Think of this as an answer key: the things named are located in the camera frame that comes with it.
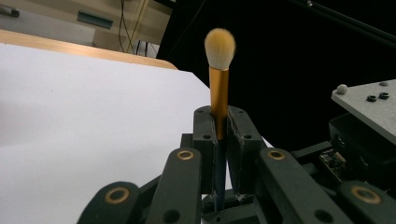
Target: makeup brush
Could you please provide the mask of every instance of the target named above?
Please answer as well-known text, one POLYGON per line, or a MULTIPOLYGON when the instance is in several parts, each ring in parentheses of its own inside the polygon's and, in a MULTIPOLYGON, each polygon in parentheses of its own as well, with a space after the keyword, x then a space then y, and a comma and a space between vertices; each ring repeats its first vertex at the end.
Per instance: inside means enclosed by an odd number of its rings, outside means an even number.
POLYGON ((235 52, 235 40, 226 29, 215 28, 205 38, 206 58, 209 62, 211 115, 215 121, 218 149, 215 166, 215 211, 224 208, 225 192, 225 136, 228 116, 229 66, 235 52))

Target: metal plate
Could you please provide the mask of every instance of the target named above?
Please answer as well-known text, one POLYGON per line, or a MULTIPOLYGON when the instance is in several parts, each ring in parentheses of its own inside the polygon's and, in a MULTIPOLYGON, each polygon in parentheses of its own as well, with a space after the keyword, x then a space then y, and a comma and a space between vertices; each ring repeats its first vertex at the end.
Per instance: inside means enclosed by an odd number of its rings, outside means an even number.
POLYGON ((396 145, 395 97, 396 79, 354 87, 340 85, 332 92, 337 104, 396 145), (389 95, 387 99, 379 97, 383 92, 389 95))

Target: cable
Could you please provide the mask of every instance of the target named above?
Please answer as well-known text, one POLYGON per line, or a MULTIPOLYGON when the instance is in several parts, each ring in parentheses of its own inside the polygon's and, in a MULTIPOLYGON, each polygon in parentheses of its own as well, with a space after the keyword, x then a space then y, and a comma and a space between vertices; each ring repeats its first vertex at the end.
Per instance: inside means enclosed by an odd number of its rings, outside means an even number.
POLYGON ((124 28, 125 28, 126 34, 128 35, 128 39, 129 39, 129 45, 128 45, 128 48, 127 48, 126 52, 128 52, 129 48, 131 47, 132 53, 135 54, 134 53, 134 47, 132 45, 132 38, 129 36, 128 28, 126 27, 125 17, 123 16, 124 4, 125 4, 125 0, 121 0, 121 9, 122 9, 121 17, 122 17, 122 21, 124 23, 124 28))
POLYGON ((183 33, 181 33, 180 37, 178 38, 177 42, 175 43, 175 45, 172 47, 172 49, 169 51, 167 58, 169 58, 173 51, 175 50, 175 47, 177 46, 177 44, 180 42, 180 40, 184 37, 184 35, 186 34, 186 32, 190 29, 190 27, 192 26, 192 23, 195 21, 195 19, 197 18, 198 14, 200 13, 202 7, 204 6, 204 3, 206 2, 206 0, 204 0, 202 2, 202 4, 199 6, 197 13, 195 13, 194 17, 192 18, 192 20, 190 21, 190 23, 187 25, 186 29, 184 29, 183 33))
POLYGON ((137 50, 136 50, 136 54, 140 56, 140 43, 141 40, 137 41, 137 50))
POLYGON ((148 46, 149 46, 149 43, 148 43, 148 42, 146 42, 146 47, 145 47, 145 57, 147 57, 147 56, 148 56, 148 46))
POLYGON ((123 49, 122 43, 121 43, 121 35, 120 35, 120 32, 121 32, 121 24, 122 24, 122 13, 121 13, 120 27, 119 27, 119 41, 120 41, 120 46, 121 46, 122 52, 125 52, 125 50, 123 49))
POLYGON ((154 49, 155 56, 157 56, 157 54, 158 54, 157 50, 154 48, 154 46, 151 43, 149 43, 149 44, 151 45, 152 49, 154 49))
POLYGON ((134 54, 134 47, 133 47, 133 45, 132 45, 132 39, 131 39, 131 37, 129 36, 128 28, 126 27, 125 17, 124 17, 124 14, 123 14, 125 0, 120 0, 120 1, 121 1, 121 18, 120 18, 120 28, 119 28, 119 41, 120 41, 120 46, 121 46, 122 52, 125 52, 125 50, 124 50, 124 48, 123 48, 123 46, 122 46, 121 37, 120 37, 120 29, 121 29, 121 26, 122 26, 122 23, 123 23, 123 26, 124 26, 124 28, 125 28, 125 31, 126 31, 126 34, 127 34, 127 36, 128 36, 128 40, 129 40, 129 44, 128 44, 128 48, 127 48, 126 52, 128 52, 129 49, 130 49, 130 47, 132 47, 132 53, 134 54))
POLYGON ((140 19, 141 15, 142 15, 142 11, 143 11, 143 10, 140 10, 139 15, 137 16, 136 25, 134 26, 134 31, 132 32, 132 34, 134 34, 134 32, 136 31, 137 23, 139 22, 139 19, 140 19))
POLYGON ((290 1, 294 4, 297 4, 300 7, 309 8, 313 10, 315 13, 318 13, 320 16, 323 16, 332 21, 345 25, 346 27, 354 31, 357 31, 363 35, 367 35, 368 37, 371 37, 376 41, 379 41, 393 48, 396 48, 396 36, 394 35, 376 29, 373 26, 370 26, 361 21, 357 21, 340 12, 322 6, 321 4, 315 3, 313 1, 307 1, 307 2, 305 2, 304 0, 290 0, 290 1))

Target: white bristles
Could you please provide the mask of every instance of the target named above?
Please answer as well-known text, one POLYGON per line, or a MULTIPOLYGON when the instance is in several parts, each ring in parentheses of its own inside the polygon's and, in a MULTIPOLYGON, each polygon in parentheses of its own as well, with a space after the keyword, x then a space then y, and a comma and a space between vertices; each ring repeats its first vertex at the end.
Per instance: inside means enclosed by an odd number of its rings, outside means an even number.
POLYGON ((210 67, 227 70, 235 54, 233 35, 222 28, 211 30, 205 39, 205 51, 210 67))

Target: screw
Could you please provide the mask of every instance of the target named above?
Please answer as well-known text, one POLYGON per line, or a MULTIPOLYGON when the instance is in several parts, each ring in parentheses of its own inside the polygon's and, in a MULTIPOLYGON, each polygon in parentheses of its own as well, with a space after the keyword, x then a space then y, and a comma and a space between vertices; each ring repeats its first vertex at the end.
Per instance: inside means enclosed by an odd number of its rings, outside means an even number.
POLYGON ((347 93, 347 85, 345 85, 345 84, 339 85, 337 87, 337 93, 342 94, 342 95, 346 94, 347 93))
POLYGON ((389 98, 389 93, 383 91, 383 92, 379 93, 379 98, 386 100, 389 98))
POLYGON ((369 102, 375 102, 375 101, 376 101, 376 96, 374 96, 374 95, 369 95, 369 96, 367 96, 367 101, 369 101, 369 102))
POLYGON ((382 81, 379 83, 380 86, 388 86, 388 82, 387 81, 382 81))
POLYGON ((340 135, 337 135, 336 137, 338 144, 340 144, 341 147, 345 147, 346 143, 344 142, 344 139, 340 135))

